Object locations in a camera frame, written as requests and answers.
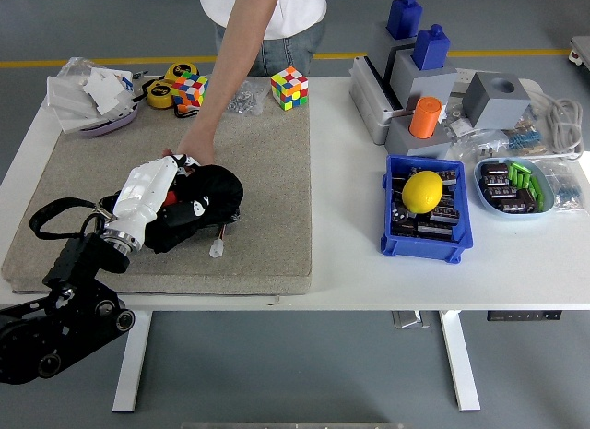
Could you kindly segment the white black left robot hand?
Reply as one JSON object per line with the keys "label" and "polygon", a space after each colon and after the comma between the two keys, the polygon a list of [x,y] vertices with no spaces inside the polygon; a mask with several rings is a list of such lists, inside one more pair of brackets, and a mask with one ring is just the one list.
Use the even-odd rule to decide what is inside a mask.
{"label": "white black left robot hand", "polygon": [[135,167],[114,204],[114,219],[107,222],[105,232],[114,232],[116,238],[139,250],[146,226],[157,218],[175,176],[186,174],[184,168],[193,165],[200,163],[187,155],[171,155]]}

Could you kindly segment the person's hand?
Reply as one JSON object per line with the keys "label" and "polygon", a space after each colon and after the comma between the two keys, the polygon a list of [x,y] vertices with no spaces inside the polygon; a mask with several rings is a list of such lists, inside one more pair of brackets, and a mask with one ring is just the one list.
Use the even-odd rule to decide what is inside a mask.
{"label": "person's hand", "polygon": [[176,149],[164,149],[161,156],[175,154],[187,155],[201,165],[215,163],[214,132],[189,131],[180,141]]}

